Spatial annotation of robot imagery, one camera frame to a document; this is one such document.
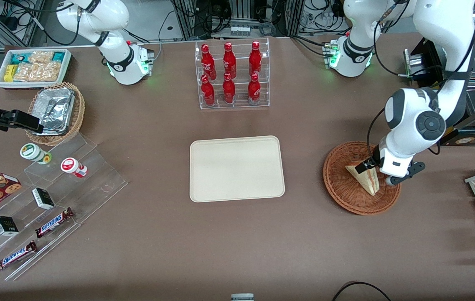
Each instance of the snickers wrapper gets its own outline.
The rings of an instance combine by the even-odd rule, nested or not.
[[[64,223],[69,217],[73,216],[74,213],[72,210],[67,208],[65,211],[61,212],[57,217],[54,217],[51,221],[48,223],[45,223],[42,227],[38,228],[35,230],[35,233],[37,233],[37,238],[41,238],[44,236],[46,233],[52,231],[55,229],[58,225],[61,225]]]
[[[8,265],[12,264],[13,262],[18,261],[23,257],[35,252],[37,252],[37,245],[35,244],[35,241],[32,240],[27,246],[14,252],[8,257],[5,257],[3,260],[0,260],[0,271],[6,268]]]

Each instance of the brown table surface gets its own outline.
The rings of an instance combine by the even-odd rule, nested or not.
[[[402,50],[420,38],[384,34],[381,59],[401,71]],[[475,198],[463,182],[475,175],[475,147],[419,154],[426,170],[377,216],[342,209],[323,183],[329,151],[365,140],[373,116],[405,82],[376,58],[363,75],[344,78],[293,40],[270,38],[271,107],[205,112],[194,45],[165,44],[153,76],[133,86],[109,75],[97,48],[71,48],[67,79],[86,101],[81,132],[129,185],[18,280],[0,280],[0,300],[223,301],[250,292],[258,301],[323,301],[355,280],[394,300],[475,300]],[[0,104],[27,108],[34,94],[0,88]],[[387,132],[381,118],[371,141]],[[193,141],[259,135],[280,140],[284,196],[189,199]],[[18,155],[27,141],[22,130],[0,132],[1,172],[28,165]]]

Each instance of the coca-cola bottle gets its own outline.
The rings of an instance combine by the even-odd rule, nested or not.
[[[260,42],[252,42],[252,51],[249,56],[249,73],[250,76],[256,72],[260,74],[262,70],[262,54],[260,53]]]
[[[236,85],[232,80],[230,72],[226,72],[224,74],[224,83],[222,84],[222,89],[224,90],[224,101],[226,101],[226,103],[229,105],[234,103],[236,96]]]
[[[249,104],[257,105],[260,102],[260,88],[262,86],[258,82],[258,74],[254,73],[250,76],[249,82]]]
[[[201,90],[204,102],[208,107],[212,107],[215,105],[215,90],[213,89],[213,85],[209,82],[209,77],[205,74],[201,76],[201,80]]]
[[[229,72],[232,78],[237,76],[237,64],[236,55],[232,51],[232,43],[224,43],[224,57],[222,58],[224,63],[224,72]]]
[[[207,44],[203,44],[201,46],[202,50],[202,68],[204,70],[204,74],[209,76],[210,80],[215,80],[217,78],[217,72],[215,71],[215,60],[211,53],[209,53],[209,46]]]

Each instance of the brown wicker basket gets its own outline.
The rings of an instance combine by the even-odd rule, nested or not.
[[[70,139],[74,137],[78,132],[79,128],[81,128],[81,124],[83,122],[83,114],[85,114],[85,101],[83,99],[83,95],[79,92],[78,88],[69,82],[62,82],[61,84],[53,84],[50,87],[46,87],[44,89],[59,89],[59,88],[70,88],[76,93],[76,98],[74,100],[74,108],[72,109],[72,117],[71,117],[71,126],[69,131],[63,136],[38,136],[34,135],[31,131],[25,131],[31,139],[31,141],[44,144],[44,145],[58,145],[60,142]],[[33,97],[33,101],[29,105],[28,113],[31,114],[33,111],[33,106],[35,105],[35,100],[37,99],[37,95]]]
[[[345,168],[350,162],[367,158],[366,143],[351,141],[336,146],[323,166],[323,180],[332,198],[343,208],[360,215],[383,213],[395,204],[401,191],[400,184],[386,185],[386,176],[377,173],[380,189],[375,196],[367,193]]]

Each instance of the white robotic arm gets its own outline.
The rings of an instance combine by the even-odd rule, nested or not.
[[[330,42],[329,68],[346,77],[363,73],[371,60],[373,40],[380,36],[377,22],[413,15],[416,0],[346,0],[343,12],[351,20],[349,36]]]
[[[472,13],[475,0],[419,0],[415,6],[414,24],[425,38],[439,43],[445,50],[447,63],[442,89],[435,93],[429,88],[400,89],[388,99],[384,112],[391,132],[384,137],[371,160],[360,164],[379,165],[382,173],[390,175],[390,184],[410,178],[424,168],[411,169],[415,154],[439,141],[448,126],[459,120],[453,114],[459,108],[459,99],[472,52],[475,30]]]
[[[57,12],[61,25],[94,43],[107,60],[107,66],[121,84],[135,84],[152,72],[153,53],[130,45],[118,31],[128,25],[128,8],[120,0],[72,0],[61,2],[57,8],[73,3],[67,10]]]

